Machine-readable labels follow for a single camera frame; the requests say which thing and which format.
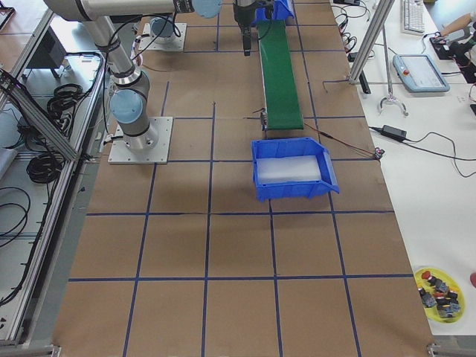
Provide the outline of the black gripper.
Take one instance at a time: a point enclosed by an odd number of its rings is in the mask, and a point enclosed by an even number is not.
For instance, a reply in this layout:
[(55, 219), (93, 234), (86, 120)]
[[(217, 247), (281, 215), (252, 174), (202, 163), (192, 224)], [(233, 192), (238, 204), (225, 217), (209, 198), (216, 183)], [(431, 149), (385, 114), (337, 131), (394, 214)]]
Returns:
[(251, 25), (255, 19), (255, 0), (235, 0), (234, 20), (241, 28), (242, 49), (245, 57), (251, 54)]

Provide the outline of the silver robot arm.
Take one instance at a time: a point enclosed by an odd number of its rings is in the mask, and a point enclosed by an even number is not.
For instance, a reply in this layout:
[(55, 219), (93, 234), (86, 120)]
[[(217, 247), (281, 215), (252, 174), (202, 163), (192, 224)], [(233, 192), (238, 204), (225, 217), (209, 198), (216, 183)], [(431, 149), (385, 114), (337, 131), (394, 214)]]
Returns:
[(149, 26), (150, 37), (155, 43), (166, 44), (176, 38), (175, 25), (171, 16), (152, 18)]
[(156, 14), (197, 13), (213, 18), (221, 1), (46, 1), (49, 9), (68, 21), (82, 22), (97, 48), (106, 57), (118, 90), (110, 100), (111, 112), (123, 132), (125, 145), (132, 150), (153, 148), (159, 138), (147, 116), (149, 79), (124, 49), (111, 16), (154, 16)]

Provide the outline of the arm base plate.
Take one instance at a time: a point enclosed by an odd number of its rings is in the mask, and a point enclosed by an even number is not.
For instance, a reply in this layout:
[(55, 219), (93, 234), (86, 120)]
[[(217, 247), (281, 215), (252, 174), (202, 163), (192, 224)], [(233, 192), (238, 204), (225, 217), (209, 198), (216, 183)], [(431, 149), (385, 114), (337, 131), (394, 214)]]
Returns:
[(110, 164), (167, 164), (170, 139), (173, 132), (172, 117), (149, 117), (146, 133), (131, 137), (117, 126), (116, 136), (109, 153)]
[(169, 52), (182, 52), (184, 50), (184, 41), (186, 37), (187, 24), (176, 23), (176, 29), (166, 30), (165, 34), (170, 36), (158, 35), (158, 31), (161, 29), (161, 24), (155, 22), (153, 26), (151, 23), (146, 23), (138, 45), (136, 46), (138, 51), (154, 50), (154, 51), (169, 51)]

